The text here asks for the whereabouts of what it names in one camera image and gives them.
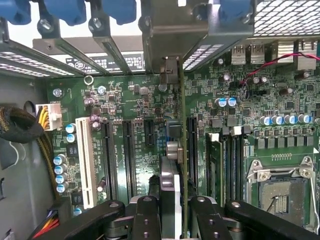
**metal bracket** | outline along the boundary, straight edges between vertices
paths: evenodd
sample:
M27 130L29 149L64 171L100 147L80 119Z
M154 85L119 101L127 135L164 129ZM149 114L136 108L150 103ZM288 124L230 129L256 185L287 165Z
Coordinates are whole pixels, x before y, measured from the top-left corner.
M305 156L299 166L288 167L263 167L259 159L254 159L251 163L247 174L247 181L249 183L259 183L269 180L271 177L279 175L290 175L292 178L302 177L310 179L312 172L314 171L314 165L310 156Z

